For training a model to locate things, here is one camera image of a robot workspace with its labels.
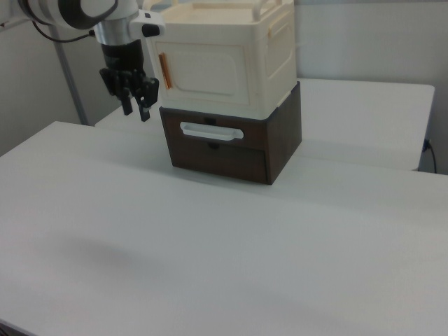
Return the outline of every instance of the cream storage bin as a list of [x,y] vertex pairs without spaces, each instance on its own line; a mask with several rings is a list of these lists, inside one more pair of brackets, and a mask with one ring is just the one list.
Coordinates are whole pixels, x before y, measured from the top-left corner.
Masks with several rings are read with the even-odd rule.
[[163,107],[264,120],[294,88],[291,0],[182,3],[162,16],[148,46]]

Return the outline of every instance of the white table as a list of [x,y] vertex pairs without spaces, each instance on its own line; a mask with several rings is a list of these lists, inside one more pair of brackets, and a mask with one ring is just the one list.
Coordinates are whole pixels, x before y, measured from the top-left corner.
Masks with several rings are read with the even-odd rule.
[[[433,102],[434,87],[299,78],[302,144],[297,155],[361,165],[414,170]],[[118,108],[95,126],[125,132],[163,132],[156,122],[124,116]],[[159,104],[151,111],[160,120]]]
[[272,186],[55,123],[0,157],[0,319],[38,336],[444,335],[448,178],[294,155]]

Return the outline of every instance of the wooden drawer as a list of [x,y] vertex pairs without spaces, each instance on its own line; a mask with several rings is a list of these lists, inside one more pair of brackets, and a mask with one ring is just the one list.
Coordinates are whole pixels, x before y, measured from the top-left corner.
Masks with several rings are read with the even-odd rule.
[[[217,144],[227,144],[236,147],[245,147],[263,150],[265,148],[264,134],[265,123],[259,120],[227,117],[208,113],[198,113],[191,111],[174,110],[172,108],[160,108],[160,114],[164,119],[166,135],[171,139],[194,139],[197,141],[214,142]],[[181,123],[192,123],[198,125],[213,125],[241,130],[243,139],[231,141],[220,141],[216,139],[204,139],[195,136],[185,135],[181,129]]]
[[265,152],[195,139],[171,139],[175,167],[266,183]]
[[266,120],[160,108],[175,167],[273,184],[302,140],[300,84]]

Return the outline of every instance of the white wall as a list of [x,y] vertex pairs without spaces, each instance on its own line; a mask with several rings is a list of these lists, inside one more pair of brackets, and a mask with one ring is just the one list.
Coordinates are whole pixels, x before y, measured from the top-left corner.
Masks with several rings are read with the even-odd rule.
[[0,155],[54,121],[79,123],[53,43],[30,22],[0,33]]
[[448,3],[299,5],[296,20],[301,77],[435,86],[428,135],[448,174]]

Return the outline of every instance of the box handle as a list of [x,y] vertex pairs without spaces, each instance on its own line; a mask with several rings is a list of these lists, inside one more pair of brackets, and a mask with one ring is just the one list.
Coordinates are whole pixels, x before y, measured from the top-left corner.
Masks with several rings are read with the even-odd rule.
[[[281,2],[282,2],[282,0],[275,0],[275,6],[280,6]],[[252,19],[254,22],[258,22],[261,20],[261,8],[266,3],[267,3],[267,0],[258,0],[253,4]]]
[[243,131],[235,128],[181,122],[181,129],[185,135],[205,139],[231,141],[244,138]]
[[165,55],[164,52],[159,54],[159,60],[160,60],[160,66],[162,67],[162,74],[163,79],[165,81],[165,86],[167,87],[167,90],[169,90],[173,87],[173,85],[171,82],[171,76],[169,75],[167,56]]

